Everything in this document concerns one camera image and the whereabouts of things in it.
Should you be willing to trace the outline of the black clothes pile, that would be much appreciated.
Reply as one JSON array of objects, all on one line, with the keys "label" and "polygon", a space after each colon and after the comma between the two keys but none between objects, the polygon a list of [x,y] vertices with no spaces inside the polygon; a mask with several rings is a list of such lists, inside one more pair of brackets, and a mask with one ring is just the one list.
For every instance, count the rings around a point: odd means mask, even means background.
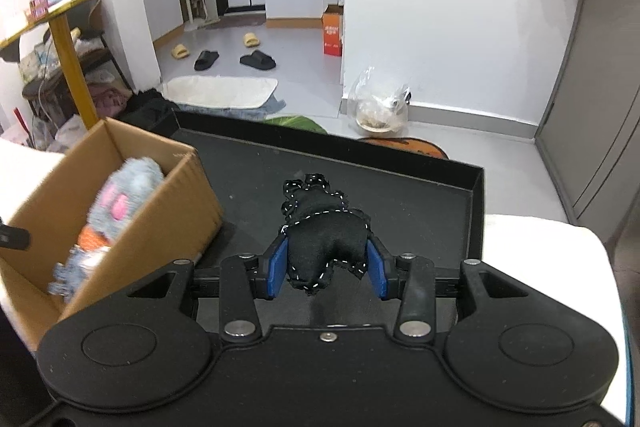
[{"label": "black clothes pile", "polygon": [[131,124],[131,126],[151,131],[167,115],[171,115],[178,108],[174,102],[164,98],[160,91],[150,89],[135,93],[126,103],[125,108],[116,119]]}]

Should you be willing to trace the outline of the white fluffy blanket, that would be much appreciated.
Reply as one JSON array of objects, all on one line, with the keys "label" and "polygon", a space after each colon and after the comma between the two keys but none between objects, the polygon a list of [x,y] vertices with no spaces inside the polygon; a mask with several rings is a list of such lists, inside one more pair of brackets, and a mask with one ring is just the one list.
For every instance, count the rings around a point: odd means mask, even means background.
[{"label": "white fluffy blanket", "polygon": [[[63,158],[1,139],[1,218],[17,209]],[[634,392],[626,326],[608,254],[590,230],[536,217],[487,215],[483,260],[602,325],[620,361],[602,407],[631,426]]]}]

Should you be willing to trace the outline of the plush hamburger toy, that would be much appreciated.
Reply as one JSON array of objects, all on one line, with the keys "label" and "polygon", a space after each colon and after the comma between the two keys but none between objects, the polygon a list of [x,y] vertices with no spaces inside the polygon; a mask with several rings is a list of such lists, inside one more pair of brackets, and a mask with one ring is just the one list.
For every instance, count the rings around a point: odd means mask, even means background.
[{"label": "plush hamburger toy", "polygon": [[85,225],[78,235],[77,246],[90,253],[90,251],[110,248],[111,242],[100,232],[94,231],[90,225]]}]

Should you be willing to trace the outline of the yellow slipper near door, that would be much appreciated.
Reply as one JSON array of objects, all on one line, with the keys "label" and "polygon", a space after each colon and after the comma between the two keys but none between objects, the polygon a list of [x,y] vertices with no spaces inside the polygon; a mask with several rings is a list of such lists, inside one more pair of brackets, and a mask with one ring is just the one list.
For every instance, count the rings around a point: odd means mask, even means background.
[{"label": "yellow slipper near door", "polygon": [[260,40],[254,34],[254,32],[247,32],[243,36],[243,43],[244,43],[244,46],[246,46],[247,48],[254,48],[255,46],[259,46],[260,45]]}]

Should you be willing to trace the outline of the black shallow tray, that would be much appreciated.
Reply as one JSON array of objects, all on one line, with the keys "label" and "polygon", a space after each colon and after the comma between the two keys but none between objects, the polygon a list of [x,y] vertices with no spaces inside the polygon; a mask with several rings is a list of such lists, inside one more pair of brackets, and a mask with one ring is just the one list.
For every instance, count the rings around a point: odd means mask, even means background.
[{"label": "black shallow tray", "polygon": [[198,151],[224,210],[224,224],[202,254],[261,254],[284,223],[283,184],[321,173],[349,206],[369,216],[393,255],[434,262],[454,279],[461,261],[482,250],[485,212],[480,167],[355,139],[224,117],[170,113],[154,133]]}]

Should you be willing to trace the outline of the blue-grey shaggy rug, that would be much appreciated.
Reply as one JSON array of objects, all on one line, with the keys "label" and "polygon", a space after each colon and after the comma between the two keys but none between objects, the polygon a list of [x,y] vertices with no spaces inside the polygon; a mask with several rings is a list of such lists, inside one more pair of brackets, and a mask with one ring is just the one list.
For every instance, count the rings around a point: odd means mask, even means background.
[{"label": "blue-grey shaggy rug", "polygon": [[220,116],[234,119],[242,119],[249,121],[263,121],[276,115],[280,110],[285,109],[286,102],[279,100],[274,95],[270,95],[267,101],[259,107],[254,108],[213,108],[204,106],[195,106],[189,104],[179,104],[178,109],[181,112],[202,114],[209,116]]}]

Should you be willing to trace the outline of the brown cardboard box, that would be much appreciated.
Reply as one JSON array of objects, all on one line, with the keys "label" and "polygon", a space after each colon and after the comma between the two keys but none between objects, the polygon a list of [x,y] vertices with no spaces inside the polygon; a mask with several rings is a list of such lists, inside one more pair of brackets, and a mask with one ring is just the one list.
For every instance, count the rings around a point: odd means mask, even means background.
[{"label": "brown cardboard box", "polygon": [[1,306],[35,352],[49,329],[176,259],[198,260],[222,209],[194,147],[107,119],[1,233]]}]

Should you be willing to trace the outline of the green cartoon leaf rug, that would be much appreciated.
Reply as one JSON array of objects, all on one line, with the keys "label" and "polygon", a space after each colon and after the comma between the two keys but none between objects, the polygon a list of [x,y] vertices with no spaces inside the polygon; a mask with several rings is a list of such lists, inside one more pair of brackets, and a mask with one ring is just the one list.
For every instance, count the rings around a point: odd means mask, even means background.
[{"label": "green cartoon leaf rug", "polygon": [[273,124],[273,126],[285,127],[288,129],[303,130],[308,132],[326,134],[320,124],[317,124],[309,117],[302,115],[288,115],[280,117],[272,117],[264,120],[265,124]]}]

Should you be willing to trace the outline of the blue-grey plush toy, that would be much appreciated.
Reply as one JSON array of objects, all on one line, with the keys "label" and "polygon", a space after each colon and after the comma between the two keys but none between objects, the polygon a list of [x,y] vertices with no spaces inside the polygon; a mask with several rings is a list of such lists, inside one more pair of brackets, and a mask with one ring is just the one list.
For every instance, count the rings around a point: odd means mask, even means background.
[{"label": "blue-grey plush toy", "polygon": [[109,250],[110,247],[102,246],[86,251],[79,245],[75,245],[64,263],[55,263],[53,281],[48,285],[48,293],[62,297],[66,303],[69,303],[82,284],[91,277]]}]

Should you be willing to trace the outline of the yellow round side table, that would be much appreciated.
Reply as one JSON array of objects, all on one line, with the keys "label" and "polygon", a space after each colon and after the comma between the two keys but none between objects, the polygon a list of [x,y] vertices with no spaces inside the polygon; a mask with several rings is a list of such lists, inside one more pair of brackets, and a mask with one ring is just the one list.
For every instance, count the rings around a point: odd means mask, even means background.
[{"label": "yellow round side table", "polygon": [[42,24],[48,24],[55,49],[58,51],[58,59],[60,60],[62,73],[65,77],[70,95],[72,96],[79,116],[90,130],[100,121],[96,108],[94,107],[84,73],[82,72],[79,58],[75,52],[72,37],[70,36],[70,23],[68,22],[68,12],[77,8],[90,0],[64,0],[56,4],[52,11],[46,15],[28,23],[25,27],[17,31],[11,37],[1,41],[1,49],[4,50],[14,41],[18,40],[21,35],[26,34]]}]

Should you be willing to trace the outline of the black stitched plush toy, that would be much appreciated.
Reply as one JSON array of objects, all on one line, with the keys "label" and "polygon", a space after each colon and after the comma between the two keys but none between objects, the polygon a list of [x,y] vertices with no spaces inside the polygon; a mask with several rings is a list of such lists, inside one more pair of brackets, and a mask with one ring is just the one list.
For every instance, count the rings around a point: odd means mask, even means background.
[{"label": "black stitched plush toy", "polygon": [[314,295],[330,285],[335,268],[363,277],[370,217],[349,205],[347,196],[321,173],[285,181],[283,195],[290,284]]}]

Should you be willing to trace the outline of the orange cardboard carton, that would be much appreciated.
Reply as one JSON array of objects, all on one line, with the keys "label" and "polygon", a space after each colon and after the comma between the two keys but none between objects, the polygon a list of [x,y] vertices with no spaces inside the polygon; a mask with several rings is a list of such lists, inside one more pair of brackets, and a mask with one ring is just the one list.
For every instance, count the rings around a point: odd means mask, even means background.
[{"label": "orange cardboard carton", "polygon": [[344,8],[337,4],[329,4],[322,14],[322,43],[326,55],[343,54],[343,14]]}]

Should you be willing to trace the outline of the yellow slipper left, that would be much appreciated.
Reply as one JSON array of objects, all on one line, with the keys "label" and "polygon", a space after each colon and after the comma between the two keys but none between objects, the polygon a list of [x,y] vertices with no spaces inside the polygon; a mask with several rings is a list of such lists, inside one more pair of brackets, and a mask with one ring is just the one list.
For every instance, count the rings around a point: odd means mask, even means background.
[{"label": "yellow slipper left", "polygon": [[175,60],[183,60],[184,58],[188,57],[189,55],[190,55],[189,49],[186,46],[184,46],[183,44],[177,44],[171,50],[171,56]]}]

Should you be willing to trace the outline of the black slipper left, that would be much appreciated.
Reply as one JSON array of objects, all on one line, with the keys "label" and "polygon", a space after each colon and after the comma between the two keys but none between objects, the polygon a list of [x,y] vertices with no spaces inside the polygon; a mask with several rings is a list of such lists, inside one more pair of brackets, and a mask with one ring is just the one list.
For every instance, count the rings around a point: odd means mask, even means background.
[{"label": "black slipper left", "polygon": [[217,51],[203,50],[194,62],[195,72],[204,72],[210,69],[218,60],[219,53]]}]

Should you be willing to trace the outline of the grey plush paw glove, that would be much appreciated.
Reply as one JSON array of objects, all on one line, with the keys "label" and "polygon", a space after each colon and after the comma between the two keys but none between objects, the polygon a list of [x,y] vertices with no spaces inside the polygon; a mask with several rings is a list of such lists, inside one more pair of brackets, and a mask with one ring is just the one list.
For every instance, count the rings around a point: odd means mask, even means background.
[{"label": "grey plush paw glove", "polygon": [[115,242],[164,179],[160,165],[152,158],[128,158],[96,195],[87,225]]}]

